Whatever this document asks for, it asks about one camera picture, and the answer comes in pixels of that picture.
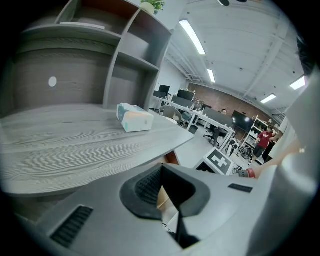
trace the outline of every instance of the ceiling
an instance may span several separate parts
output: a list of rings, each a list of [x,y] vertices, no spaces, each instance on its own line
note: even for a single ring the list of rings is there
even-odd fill
[[[269,114],[284,112],[301,93],[290,87],[304,73],[297,33],[270,0],[187,0],[187,19],[205,50],[199,55],[187,33],[175,27],[166,59],[188,80],[245,100]],[[207,69],[213,70],[211,83]],[[275,94],[277,98],[261,104]]]

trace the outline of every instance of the man in red shirt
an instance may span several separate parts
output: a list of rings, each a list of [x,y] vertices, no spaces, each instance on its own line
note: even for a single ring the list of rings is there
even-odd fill
[[[273,133],[272,133],[272,130],[273,130],[273,126],[270,125],[266,131],[264,132],[261,132],[259,135],[258,135],[258,138],[256,139],[256,141],[254,142],[254,144],[258,143],[258,145],[255,146],[254,150],[253,150],[253,157],[250,161],[250,164],[252,161],[256,161],[257,158],[259,158],[262,153],[266,150],[266,148],[268,147],[269,145],[269,140],[271,137],[273,137]]]

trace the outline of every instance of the vent grille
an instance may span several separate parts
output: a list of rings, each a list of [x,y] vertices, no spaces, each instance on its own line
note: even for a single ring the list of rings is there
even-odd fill
[[[79,206],[51,235],[51,239],[63,247],[69,248],[90,217],[92,211],[93,209],[89,207]]]

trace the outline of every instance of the brick wall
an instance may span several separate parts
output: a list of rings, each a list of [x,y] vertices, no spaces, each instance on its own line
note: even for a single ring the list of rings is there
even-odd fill
[[[204,101],[206,105],[211,106],[215,111],[226,109],[229,117],[232,116],[234,111],[238,111],[241,114],[243,112],[246,113],[249,118],[252,118],[253,116],[256,117],[258,115],[258,118],[263,121],[268,122],[270,119],[270,117],[260,109],[224,92],[193,83],[189,84],[188,89],[190,91],[195,91],[195,97]]]

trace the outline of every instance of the gray wood grain tabletop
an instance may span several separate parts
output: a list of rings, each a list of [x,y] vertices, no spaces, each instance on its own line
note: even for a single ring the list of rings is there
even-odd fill
[[[154,115],[149,131],[125,132],[114,110],[55,105],[1,120],[1,186],[18,197],[59,195],[148,164],[194,135]]]

